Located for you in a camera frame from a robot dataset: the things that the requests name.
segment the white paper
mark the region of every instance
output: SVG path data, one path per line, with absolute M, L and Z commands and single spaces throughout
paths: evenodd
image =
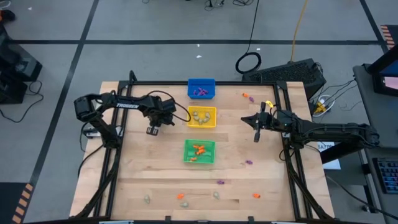
M 318 142 L 318 150 L 320 152 L 325 151 L 326 149 L 335 146 L 334 142 Z M 340 163 L 338 162 L 338 159 L 334 160 L 334 161 L 330 161 L 328 163 L 325 163 L 323 165 L 324 169 L 333 169 L 333 170 L 340 170 Z

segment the yellow cable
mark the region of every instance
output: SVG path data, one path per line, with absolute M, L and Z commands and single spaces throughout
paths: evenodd
M 290 61 L 291 61 L 291 62 L 293 62 L 294 45 L 295 45 L 295 43 L 296 43 L 296 34 L 297 34 L 298 29 L 299 29 L 299 25 L 300 25 L 301 19 L 303 18 L 304 11 L 305 11 L 305 7 L 307 6 L 307 3 L 308 3 L 308 0 L 305 0 L 303 9 L 301 10 L 300 18 L 298 19 L 298 22 L 297 22 L 296 29 L 294 30 L 293 44 L 292 44 L 292 56 L 290 56 Z

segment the orange object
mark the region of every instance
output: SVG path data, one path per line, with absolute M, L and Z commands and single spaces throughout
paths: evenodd
M 206 152 L 204 149 L 199 149 L 199 150 L 197 150 L 197 152 L 195 154 L 200 155 L 200 154 L 203 154 L 204 152 Z

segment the blue bin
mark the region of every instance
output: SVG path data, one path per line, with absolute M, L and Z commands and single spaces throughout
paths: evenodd
M 207 90 L 206 95 L 198 96 L 193 92 L 198 91 L 199 88 Z M 191 99 L 210 100 L 216 95 L 216 80 L 214 78 L 190 78 L 188 79 L 188 96 Z

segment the yellow tag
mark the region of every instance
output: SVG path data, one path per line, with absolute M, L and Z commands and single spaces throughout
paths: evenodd
M 269 101 L 269 100 L 266 101 L 266 104 L 268 104 L 268 106 L 271 107 L 271 108 L 274 107 L 274 105 L 273 105 L 273 104 L 271 103 L 271 101 Z

